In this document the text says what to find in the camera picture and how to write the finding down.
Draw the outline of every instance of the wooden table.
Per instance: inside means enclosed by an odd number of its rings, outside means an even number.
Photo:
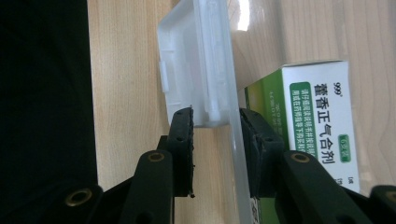
[[[140,155],[168,133],[156,28],[176,3],[88,1],[104,189],[132,176]],[[283,63],[349,60],[361,193],[378,184],[396,185],[396,1],[228,0],[228,6],[238,89]],[[249,26],[238,30],[247,11]],[[176,223],[236,223],[230,153],[220,149],[227,148],[228,131],[195,129],[197,197],[177,199]]]

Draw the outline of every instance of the plastic lid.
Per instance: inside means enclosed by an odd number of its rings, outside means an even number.
[[[181,0],[160,22],[158,41],[169,123],[176,111],[192,106],[196,127],[230,124],[231,208],[240,223],[253,223],[227,1]]]
[[[192,105],[197,127],[229,123],[223,29],[218,1],[181,1],[160,23],[160,69],[169,123]]]

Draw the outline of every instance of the dark background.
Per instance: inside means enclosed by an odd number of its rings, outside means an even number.
[[[97,183],[87,1],[0,0],[0,223]]]

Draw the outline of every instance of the green label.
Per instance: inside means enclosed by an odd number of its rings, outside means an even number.
[[[279,224],[275,198],[260,198],[261,223]]]
[[[282,71],[277,70],[248,86],[245,89],[245,95],[247,108],[260,113],[274,131],[283,138],[285,149],[289,150]]]
[[[309,82],[290,85],[290,103],[296,150],[309,153],[317,158],[314,108]]]
[[[338,135],[338,145],[340,146],[341,162],[350,162],[350,145],[347,134]]]

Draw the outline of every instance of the green and white box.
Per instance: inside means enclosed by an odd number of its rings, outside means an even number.
[[[240,93],[287,148],[310,153],[339,185],[360,191],[347,62],[284,65]]]

